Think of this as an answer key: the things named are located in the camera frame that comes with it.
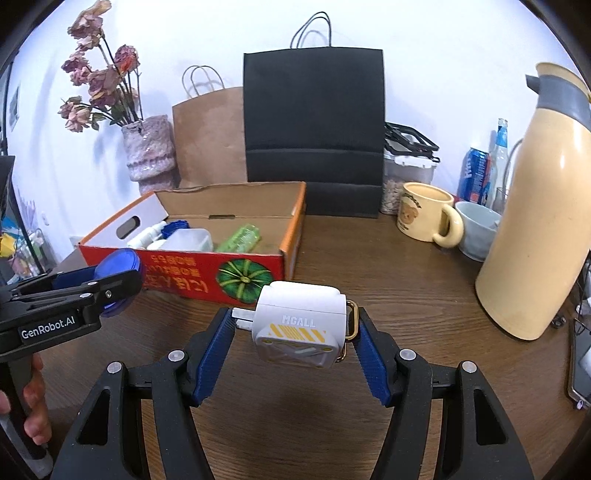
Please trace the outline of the person's left hand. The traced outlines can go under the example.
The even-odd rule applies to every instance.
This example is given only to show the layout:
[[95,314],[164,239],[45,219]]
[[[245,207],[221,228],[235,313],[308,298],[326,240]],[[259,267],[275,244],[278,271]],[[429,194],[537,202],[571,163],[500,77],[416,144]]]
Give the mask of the person's left hand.
[[30,409],[24,421],[24,432],[36,445],[42,445],[51,439],[52,428],[45,400],[45,382],[41,373],[43,361],[39,353],[33,354],[31,366],[31,380],[23,389],[23,398]]

